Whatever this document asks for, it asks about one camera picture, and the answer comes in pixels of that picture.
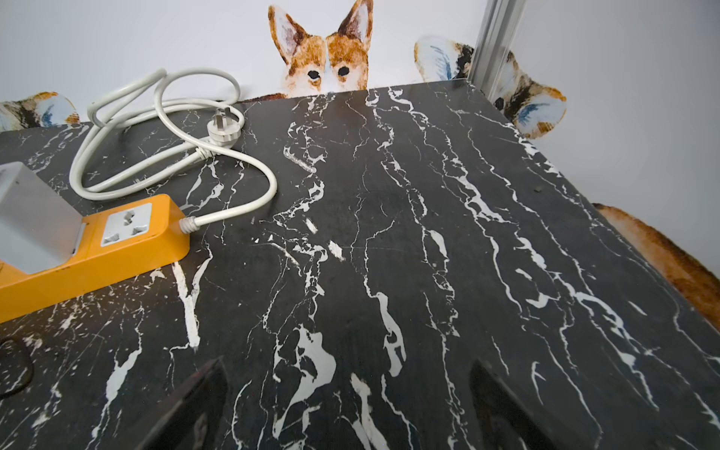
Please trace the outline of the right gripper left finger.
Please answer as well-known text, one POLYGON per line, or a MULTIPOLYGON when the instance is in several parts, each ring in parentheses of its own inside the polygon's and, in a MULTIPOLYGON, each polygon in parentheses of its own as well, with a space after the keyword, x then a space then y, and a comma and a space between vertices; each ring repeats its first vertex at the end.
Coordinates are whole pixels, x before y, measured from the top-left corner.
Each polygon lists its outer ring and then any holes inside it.
POLYGON ((213 359, 112 442, 114 449, 213 449, 229 391, 213 359))

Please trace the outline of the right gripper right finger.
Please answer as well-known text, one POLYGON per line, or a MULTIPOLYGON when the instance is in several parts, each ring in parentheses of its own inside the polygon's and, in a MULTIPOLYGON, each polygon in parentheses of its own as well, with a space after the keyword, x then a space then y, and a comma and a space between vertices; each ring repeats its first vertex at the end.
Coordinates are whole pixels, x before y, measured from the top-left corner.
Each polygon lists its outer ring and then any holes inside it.
POLYGON ((480 360, 472 363, 470 390, 485 449, 511 449, 512 438, 528 449, 562 449, 522 406, 511 389, 480 360))

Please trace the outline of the white charger adapter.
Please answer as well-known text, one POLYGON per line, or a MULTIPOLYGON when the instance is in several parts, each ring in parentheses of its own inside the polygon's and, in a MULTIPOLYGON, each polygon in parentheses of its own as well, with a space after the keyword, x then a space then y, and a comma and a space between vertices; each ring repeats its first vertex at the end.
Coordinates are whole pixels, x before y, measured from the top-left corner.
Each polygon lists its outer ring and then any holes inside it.
POLYGON ((65 264, 83 216, 20 161, 1 166, 1 261, 27 275, 65 264))

